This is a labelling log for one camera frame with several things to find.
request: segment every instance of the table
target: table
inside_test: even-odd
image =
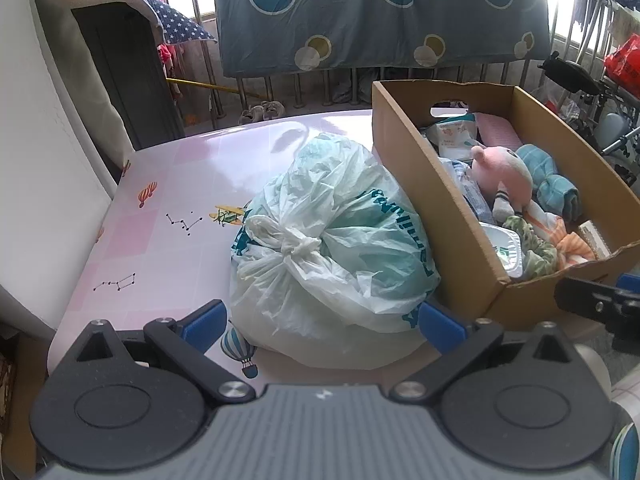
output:
[[[228,301],[234,211],[290,165],[321,132],[372,148],[371,110],[331,112],[238,126],[136,152],[126,169],[49,349],[51,372],[92,319],[138,330],[180,319],[213,298]],[[258,349],[254,379],[215,343],[206,354],[260,394],[269,382],[397,383],[437,354],[428,344],[377,370],[322,370]]]

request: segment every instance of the plush toy ear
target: plush toy ear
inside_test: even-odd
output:
[[[484,160],[484,148],[482,148],[482,146],[472,146],[471,156],[474,160],[482,162]]]

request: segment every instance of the red plastic bag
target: red plastic bag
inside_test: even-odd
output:
[[[631,38],[604,60],[607,75],[640,99],[640,36]]]

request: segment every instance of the ribbed gray surface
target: ribbed gray surface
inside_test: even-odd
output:
[[[44,476],[88,480],[92,475],[54,466]],[[389,402],[376,386],[270,386],[251,404],[220,409],[204,436],[186,452],[162,465],[114,476],[122,480],[604,478],[592,466],[546,476],[493,468],[452,446],[426,410]]]

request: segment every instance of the orange hot air balloon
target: orange hot air balloon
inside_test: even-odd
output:
[[[154,191],[156,190],[157,187],[158,187],[158,183],[152,182],[151,184],[147,184],[145,189],[140,191],[140,193],[138,194],[138,200],[140,200],[139,207],[142,207],[143,205],[145,205],[145,200],[154,195]]]

